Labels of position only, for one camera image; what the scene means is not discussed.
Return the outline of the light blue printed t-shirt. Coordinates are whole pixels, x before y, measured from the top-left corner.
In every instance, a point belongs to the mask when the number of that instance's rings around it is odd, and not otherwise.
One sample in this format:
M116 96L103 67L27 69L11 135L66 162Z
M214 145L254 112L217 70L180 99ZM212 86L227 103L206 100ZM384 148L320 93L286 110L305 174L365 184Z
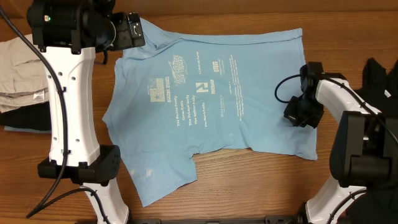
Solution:
M190 35L142 20L146 44L115 64L104 122L143 206L197 179L196 154L250 148L317 158L316 129L284 118L300 93L301 29Z

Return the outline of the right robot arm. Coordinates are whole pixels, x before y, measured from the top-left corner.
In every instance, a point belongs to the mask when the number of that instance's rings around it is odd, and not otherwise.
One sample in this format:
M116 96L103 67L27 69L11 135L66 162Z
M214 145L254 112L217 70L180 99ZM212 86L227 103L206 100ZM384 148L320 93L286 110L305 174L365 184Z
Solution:
M340 73L298 75L302 95L292 97L284 116L316 128L328 110L338 122L330 154L331 176L286 223L340 223L341 214L372 190L397 184L397 119L367 104Z

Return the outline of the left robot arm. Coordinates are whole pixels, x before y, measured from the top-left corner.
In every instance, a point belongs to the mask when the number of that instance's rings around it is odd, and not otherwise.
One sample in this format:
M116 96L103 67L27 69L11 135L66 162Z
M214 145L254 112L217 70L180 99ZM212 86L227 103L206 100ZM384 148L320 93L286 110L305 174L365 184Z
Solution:
M132 223L116 177L120 149L101 145L93 122L92 75L98 52L145 44L135 12L113 12L114 1L34 1L27 11L33 43L45 65L52 143L41 178L70 179L86 193L98 223Z

